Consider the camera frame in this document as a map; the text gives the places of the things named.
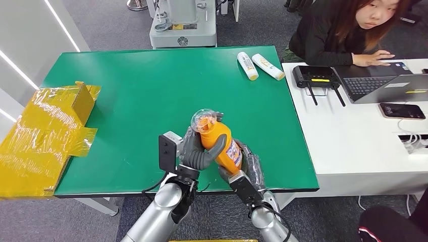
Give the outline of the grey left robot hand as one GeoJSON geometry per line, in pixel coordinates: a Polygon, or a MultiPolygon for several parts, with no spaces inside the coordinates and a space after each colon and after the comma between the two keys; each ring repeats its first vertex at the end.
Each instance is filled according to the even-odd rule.
{"type": "Polygon", "coordinates": [[[195,170],[204,170],[223,152],[227,144],[227,135],[219,135],[214,145],[206,149],[202,144],[201,134],[198,132],[198,123],[199,118],[191,119],[191,125],[184,137],[180,164],[195,170]]]}

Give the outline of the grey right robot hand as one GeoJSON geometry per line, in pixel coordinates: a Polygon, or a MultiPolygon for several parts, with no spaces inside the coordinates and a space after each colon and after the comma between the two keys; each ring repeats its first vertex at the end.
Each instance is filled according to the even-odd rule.
{"type": "Polygon", "coordinates": [[[238,139],[234,139],[234,142],[238,145],[242,154],[241,168],[238,172],[239,177],[219,166],[220,177],[230,185],[235,193],[258,192],[263,194],[266,191],[266,186],[259,156],[238,139]]]}

